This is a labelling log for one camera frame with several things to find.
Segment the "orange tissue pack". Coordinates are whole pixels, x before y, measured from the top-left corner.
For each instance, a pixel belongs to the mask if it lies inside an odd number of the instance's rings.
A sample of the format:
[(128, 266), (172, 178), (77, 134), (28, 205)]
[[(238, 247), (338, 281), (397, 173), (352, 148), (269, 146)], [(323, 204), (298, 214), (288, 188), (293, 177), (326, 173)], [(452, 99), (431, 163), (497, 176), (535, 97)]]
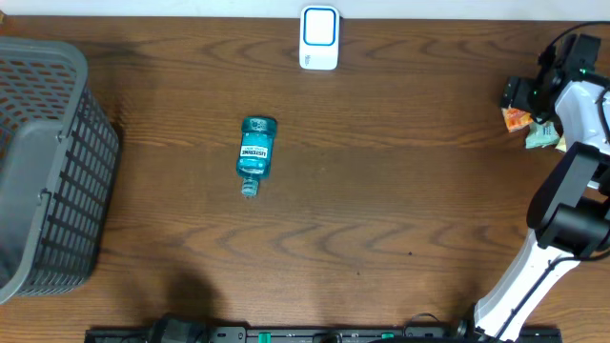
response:
[(533, 122), (529, 112), (522, 111), (519, 109), (513, 109), (511, 107), (502, 108), (501, 113), (506, 129), (509, 132), (524, 129)]

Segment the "light teal small packet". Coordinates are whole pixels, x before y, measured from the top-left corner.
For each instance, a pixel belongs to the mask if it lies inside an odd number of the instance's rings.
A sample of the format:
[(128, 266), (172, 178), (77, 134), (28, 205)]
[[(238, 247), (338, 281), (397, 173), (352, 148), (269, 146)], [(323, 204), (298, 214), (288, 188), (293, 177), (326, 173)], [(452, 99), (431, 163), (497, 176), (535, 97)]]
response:
[(546, 122), (544, 124), (531, 123), (525, 138), (525, 148), (545, 148), (557, 145), (559, 140), (560, 137), (553, 122)]

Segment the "teal mouthwash bottle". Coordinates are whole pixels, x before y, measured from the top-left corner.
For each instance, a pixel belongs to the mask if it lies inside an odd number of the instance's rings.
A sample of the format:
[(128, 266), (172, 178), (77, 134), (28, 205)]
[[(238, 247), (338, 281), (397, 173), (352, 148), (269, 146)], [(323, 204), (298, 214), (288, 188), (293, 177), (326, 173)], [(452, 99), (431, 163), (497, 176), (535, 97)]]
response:
[(248, 116), (241, 132), (236, 172), (242, 178), (241, 193), (256, 197), (260, 182), (270, 174), (277, 122), (272, 117)]

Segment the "yellow snack bag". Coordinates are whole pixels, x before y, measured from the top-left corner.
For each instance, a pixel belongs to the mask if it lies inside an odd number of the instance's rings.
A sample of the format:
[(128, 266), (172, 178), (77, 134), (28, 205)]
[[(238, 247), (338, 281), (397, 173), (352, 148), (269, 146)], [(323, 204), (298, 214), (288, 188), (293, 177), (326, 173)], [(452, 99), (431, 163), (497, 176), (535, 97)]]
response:
[(567, 144), (566, 144), (566, 140), (565, 140), (565, 137), (564, 137), (564, 136), (562, 136), (562, 137), (559, 139), (559, 142), (558, 142), (558, 144), (555, 146), (555, 149), (556, 149), (557, 151), (560, 151), (560, 152), (567, 152)]

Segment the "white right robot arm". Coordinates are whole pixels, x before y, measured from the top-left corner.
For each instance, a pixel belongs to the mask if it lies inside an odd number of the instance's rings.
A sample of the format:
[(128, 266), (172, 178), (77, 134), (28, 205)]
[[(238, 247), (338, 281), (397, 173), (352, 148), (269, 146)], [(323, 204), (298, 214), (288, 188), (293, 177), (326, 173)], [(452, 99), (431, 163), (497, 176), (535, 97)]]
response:
[(566, 152), (533, 197), (528, 233), (497, 285), (475, 305), (462, 337), (517, 342), (524, 322), (568, 272), (609, 255), (609, 79), (595, 71), (601, 41), (577, 27), (539, 55), (534, 78), (512, 76), (500, 104), (537, 124), (558, 121)]

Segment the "white barcode scanner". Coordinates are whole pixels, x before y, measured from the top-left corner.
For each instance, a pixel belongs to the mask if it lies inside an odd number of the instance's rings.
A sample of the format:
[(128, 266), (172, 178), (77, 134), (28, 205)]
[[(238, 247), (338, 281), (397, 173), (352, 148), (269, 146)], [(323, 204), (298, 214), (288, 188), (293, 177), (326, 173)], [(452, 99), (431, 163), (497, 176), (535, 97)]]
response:
[(300, 13), (299, 66), (332, 71), (339, 56), (340, 15), (333, 6), (310, 5)]

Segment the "grey plastic shopping basket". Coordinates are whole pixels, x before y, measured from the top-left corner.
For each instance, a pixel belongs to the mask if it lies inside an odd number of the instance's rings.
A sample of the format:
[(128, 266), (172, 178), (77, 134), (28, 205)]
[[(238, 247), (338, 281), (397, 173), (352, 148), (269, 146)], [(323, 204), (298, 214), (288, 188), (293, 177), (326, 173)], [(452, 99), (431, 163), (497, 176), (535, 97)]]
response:
[(2, 37), (2, 302), (68, 293), (91, 277), (120, 155), (82, 52)]

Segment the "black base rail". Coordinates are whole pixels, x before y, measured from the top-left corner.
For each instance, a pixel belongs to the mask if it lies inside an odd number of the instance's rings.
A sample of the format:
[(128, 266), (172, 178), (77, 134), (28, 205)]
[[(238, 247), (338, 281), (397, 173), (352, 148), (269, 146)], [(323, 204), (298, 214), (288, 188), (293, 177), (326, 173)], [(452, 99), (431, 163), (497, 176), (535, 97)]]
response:
[(441, 327), (407, 329), (246, 329), (244, 327), (204, 328), (200, 325), (168, 323), (149, 329), (88, 330), (85, 343), (192, 342), (192, 343), (366, 343), (378, 340), (393, 342), (454, 342)]

